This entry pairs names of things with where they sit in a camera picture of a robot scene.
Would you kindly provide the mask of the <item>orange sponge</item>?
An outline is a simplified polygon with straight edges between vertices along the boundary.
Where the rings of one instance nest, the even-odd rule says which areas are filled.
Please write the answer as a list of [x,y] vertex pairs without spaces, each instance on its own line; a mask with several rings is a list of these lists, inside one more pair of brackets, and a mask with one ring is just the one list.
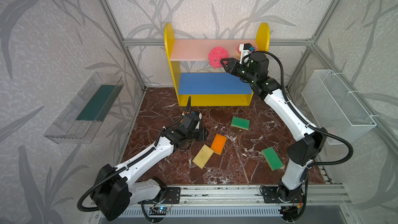
[[224,146],[226,144],[226,141],[227,141],[226,136],[216,134],[210,148],[214,151],[214,153],[221,155],[222,151],[224,149]]

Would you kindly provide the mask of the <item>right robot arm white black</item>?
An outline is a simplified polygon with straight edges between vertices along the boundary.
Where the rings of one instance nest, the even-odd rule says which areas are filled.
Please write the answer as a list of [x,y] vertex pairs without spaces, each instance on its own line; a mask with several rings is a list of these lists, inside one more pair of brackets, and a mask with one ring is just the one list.
[[[316,127],[298,110],[287,97],[284,79],[278,82],[268,75],[269,57],[278,63],[281,71],[284,70],[282,62],[267,51],[255,51],[244,56],[241,61],[224,58],[220,63],[227,73],[250,85],[253,93],[274,110],[295,139],[295,143],[288,147],[288,165],[275,191],[279,202],[290,203],[300,193],[310,168],[345,163],[351,159],[353,147],[348,141],[330,134],[325,128]],[[346,145],[347,155],[337,161],[314,161],[327,138]]]

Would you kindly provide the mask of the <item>pink smiley sponge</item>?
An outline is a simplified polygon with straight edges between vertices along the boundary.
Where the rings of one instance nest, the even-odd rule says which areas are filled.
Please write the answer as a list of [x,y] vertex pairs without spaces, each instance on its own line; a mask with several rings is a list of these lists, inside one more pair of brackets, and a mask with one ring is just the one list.
[[229,52],[223,47],[215,47],[208,54],[208,61],[213,68],[221,68],[221,59],[229,57]]
[[235,56],[236,56],[237,59],[240,59],[240,57],[241,57],[240,45],[238,45],[238,46],[236,47]]

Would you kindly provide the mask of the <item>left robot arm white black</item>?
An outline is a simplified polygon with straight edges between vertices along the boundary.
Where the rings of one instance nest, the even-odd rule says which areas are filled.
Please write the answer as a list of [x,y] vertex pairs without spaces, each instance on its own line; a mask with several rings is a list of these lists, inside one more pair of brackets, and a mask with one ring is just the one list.
[[118,218],[129,205],[155,199],[162,191],[159,180],[138,180],[162,159],[187,143],[204,142],[208,131],[198,111],[186,112],[178,121],[164,127],[155,142],[116,166],[103,166],[89,188],[78,200],[81,212],[100,211],[108,221]]

